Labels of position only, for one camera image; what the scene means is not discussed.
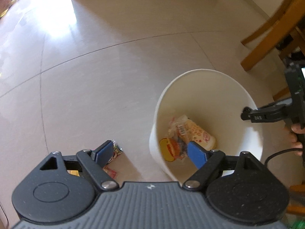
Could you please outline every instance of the white star logo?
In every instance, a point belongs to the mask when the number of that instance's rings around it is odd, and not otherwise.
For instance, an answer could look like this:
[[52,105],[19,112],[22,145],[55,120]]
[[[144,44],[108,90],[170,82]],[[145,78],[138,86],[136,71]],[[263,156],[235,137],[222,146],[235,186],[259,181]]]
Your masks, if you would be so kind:
[[149,184],[149,185],[147,186],[147,188],[150,189],[150,190],[154,189],[155,187],[156,187],[156,186],[153,185],[153,184]]

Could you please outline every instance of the silver screw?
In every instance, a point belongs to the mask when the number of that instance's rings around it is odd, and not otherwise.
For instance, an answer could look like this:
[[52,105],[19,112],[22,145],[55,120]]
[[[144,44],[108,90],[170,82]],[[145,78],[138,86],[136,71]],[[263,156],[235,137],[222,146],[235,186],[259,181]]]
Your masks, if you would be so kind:
[[114,182],[114,181],[105,181],[105,182],[102,183],[102,187],[104,189],[115,189],[118,186],[119,185],[116,182]]
[[189,180],[184,183],[188,188],[198,188],[200,186],[200,182],[196,180]]

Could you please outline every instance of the ribbed gray surface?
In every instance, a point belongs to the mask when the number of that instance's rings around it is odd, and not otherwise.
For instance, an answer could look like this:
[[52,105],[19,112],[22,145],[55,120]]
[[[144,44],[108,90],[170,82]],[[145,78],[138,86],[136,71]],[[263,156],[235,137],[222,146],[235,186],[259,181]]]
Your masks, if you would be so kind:
[[[178,183],[129,183],[103,193],[96,204],[74,221],[54,226],[22,221],[14,229],[240,229],[213,211],[202,194],[188,192]],[[256,229],[284,229],[282,223]]]

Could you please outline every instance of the barcode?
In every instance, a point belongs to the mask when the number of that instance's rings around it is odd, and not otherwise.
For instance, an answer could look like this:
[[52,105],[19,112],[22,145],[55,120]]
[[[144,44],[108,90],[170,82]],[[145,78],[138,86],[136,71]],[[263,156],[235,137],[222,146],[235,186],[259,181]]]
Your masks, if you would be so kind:
[[179,130],[179,133],[180,133],[181,136],[186,134],[183,125],[178,125],[178,130]]

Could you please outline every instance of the human hand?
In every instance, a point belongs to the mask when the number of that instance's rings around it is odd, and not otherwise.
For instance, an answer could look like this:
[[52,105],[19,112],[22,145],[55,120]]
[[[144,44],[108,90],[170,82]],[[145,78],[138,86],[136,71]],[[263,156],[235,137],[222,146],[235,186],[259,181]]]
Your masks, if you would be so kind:
[[[291,148],[303,148],[303,145],[301,142],[298,142],[298,139],[296,137],[296,133],[297,134],[303,134],[305,133],[305,128],[304,129],[301,129],[301,126],[300,124],[293,124],[291,126],[291,130],[293,132],[289,132],[289,139],[290,139],[290,142],[291,142]],[[296,153],[297,155],[301,156],[302,155],[302,152],[299,151]]]

